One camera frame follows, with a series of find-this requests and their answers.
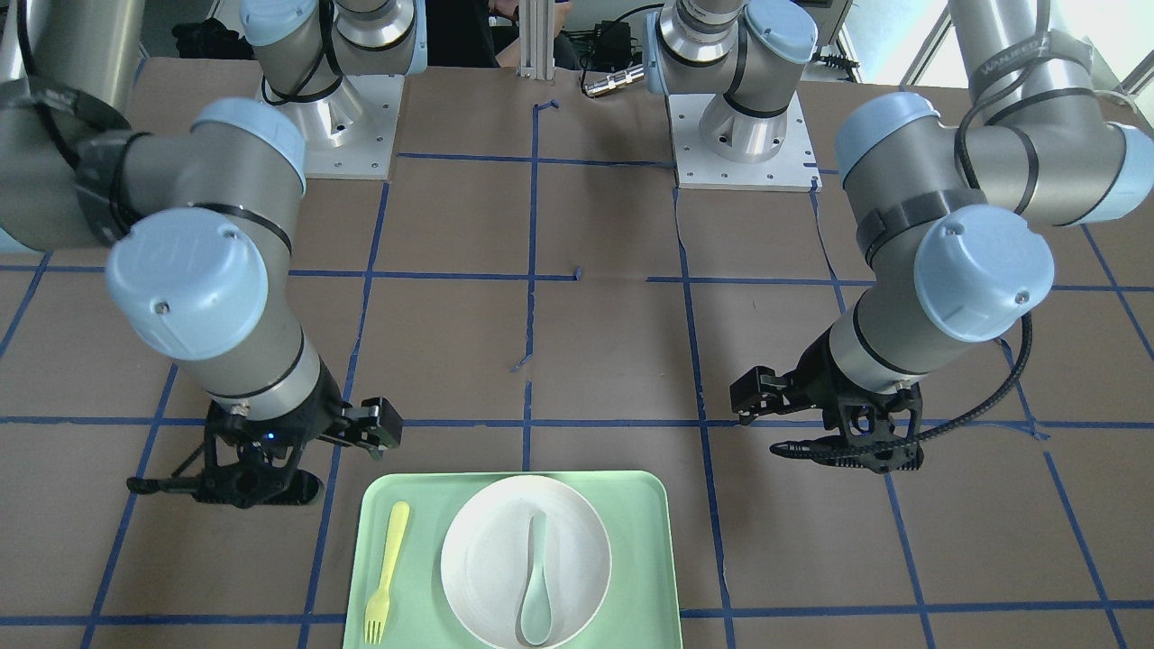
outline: light green spoon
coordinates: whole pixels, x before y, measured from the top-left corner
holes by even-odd
[[[533,566],[529,573],[525,599],[520,603],[520,635],[531,647],[545,644],[553,631],[549,590],[545,585],[545,537],[547,529],[545,513],[533,514],[533,519],[529,522]]]

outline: fork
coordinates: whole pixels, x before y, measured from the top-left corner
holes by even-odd
[[[384,622],[389,619],[389,587],[392,585],[392,574],[397,567],[397,555],[400,553],[400,539],[405,537],[409,527],[409,503],[398,500],[389,512],[389,529],[384,537],[384,560],[381,562],[381,582],[376,592],[368,598],[365,606],[365,643],[380,644],[384,635]]]

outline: person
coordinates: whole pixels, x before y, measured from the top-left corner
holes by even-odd
[[[495,68],[517,67],[520,44],[516,28],[496,31],[489,15],[516,21],[519,0],[428,0],[428,47],[430,66]],[[572,9],[571,0],[556,0],[553,36],[554,59],[560,67],[576,69],[572,44],[561,36],[561,28]]]

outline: white bowl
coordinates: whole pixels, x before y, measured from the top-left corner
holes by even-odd
[[[547,516],[545,583],[553,613],[541,647],[559,647],[580,633],[609,591],[609,535],[585,497],[544,476],[493,483],[449,525],[441,584],[460,624],[496,649],[532,647],[518,637],[518,616],[529,582],[530,521],[538,512]]]

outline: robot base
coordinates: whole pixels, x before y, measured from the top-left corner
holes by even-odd
[[[405,87],[403,75],[382,74],[345,77],[351,83],[365,106],[366,118],[342,137],[342,144],[308,140],[305,157],[307,178],[338,178],[349,180],[387,180],[392,161],[392,146],[397,136],[397,118],[400,114],[400,98]],[[256,98],[261,99],[257,90]],[[324,112],[325,99],[312,104],[286,104],[280,106],[300,127],[306,112]]]
[[[713,152],[698,124],[713,95],[670,95],[669,124],[677,161],[677,185],[687,189],[747,189],[754,192],[809,192],[822,188],[814,146],[797,95],[789,100],[789,130],[778,155],[763,163],[737,163]]]

